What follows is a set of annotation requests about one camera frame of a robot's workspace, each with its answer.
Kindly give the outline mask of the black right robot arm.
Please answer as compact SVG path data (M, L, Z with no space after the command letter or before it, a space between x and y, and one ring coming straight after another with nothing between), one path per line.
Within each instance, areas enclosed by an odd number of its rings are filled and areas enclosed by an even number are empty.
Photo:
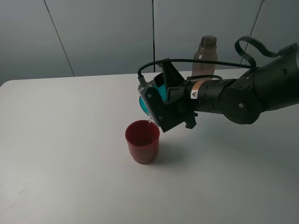
M299 102L299 47L292 44L274 53L261 43L255 47L273 61L261 68L255 60L236 50L250 63L250 69L238 79L209 77L184 79L171 62L163 64L166 88L165 112L159 115L163 131L185 123L192 129L199 112L224 115L245 125L254 123L265 111L296 105Z

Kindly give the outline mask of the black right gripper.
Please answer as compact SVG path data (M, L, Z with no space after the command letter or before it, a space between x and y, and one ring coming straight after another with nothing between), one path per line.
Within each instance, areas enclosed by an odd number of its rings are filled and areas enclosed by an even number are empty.
M185 122L187 129L193 129L196 126L195 117L197 113L194 111L187 86L167 88L165 106L165 124L168 129L172 129L183 122Z

